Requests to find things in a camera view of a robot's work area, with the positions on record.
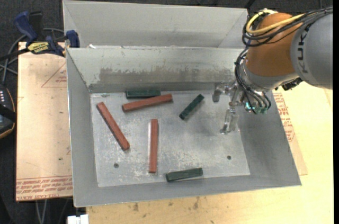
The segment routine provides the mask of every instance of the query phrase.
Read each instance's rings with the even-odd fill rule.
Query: cardboard sheet
[[[65,58],[19,56],[17,201],[73,195]]]

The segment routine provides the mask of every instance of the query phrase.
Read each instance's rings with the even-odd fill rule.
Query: dark green block
[[[156,89],[150,89],[145,91],[126,91],[126,98],[151,98],[155,96],[161,96],[161,92]]]
[[[199,94],[186,108],[184,111],[182,111],[179,115],[179,117],[184,120],[189,113],[192,112],[192,110],[204,99],[204,96]]]
[[[169,172],[166,174],[166,180],[168,182],[173,182],[177,180],[199,177],[202,175],[203,175],[202,168],[199,167],[199,168],[187,169],[185,171]]]

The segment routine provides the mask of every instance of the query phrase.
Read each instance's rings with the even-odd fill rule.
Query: black device
[[[14,102],[8,89],[0,84],[0,139],[10,134],[16,121]]]

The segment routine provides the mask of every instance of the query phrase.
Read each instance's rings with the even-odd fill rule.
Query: red block
[[[158,120],[152,119],[150,121],[150,154],[149,154],[149,173],[157,172],[158,160]]]
[[[110,111],[108,111],[106,105],[101,102],[96,105],[96,108],[99,110],[102,118],[106,122],[107,126],[110,128],[112,134],[114,135],[115,139],[119,143],[122,150],[128,150],[130,145],[126,139],[126,137],[121,132],[119,126],[115,122],[114,118],[112,117]]]
[[[154,106],[154,105],[158,105],[162,103],[168,103],[171,101],[173,101],[172,95],[165,94],[165,95],[147,98],[147,99],[136,101],[136,102],[126,103],[122,106],[122,110],[123,112],[129,112],[129,111],[138,110],[138,109],[149,107],[149,106]]]

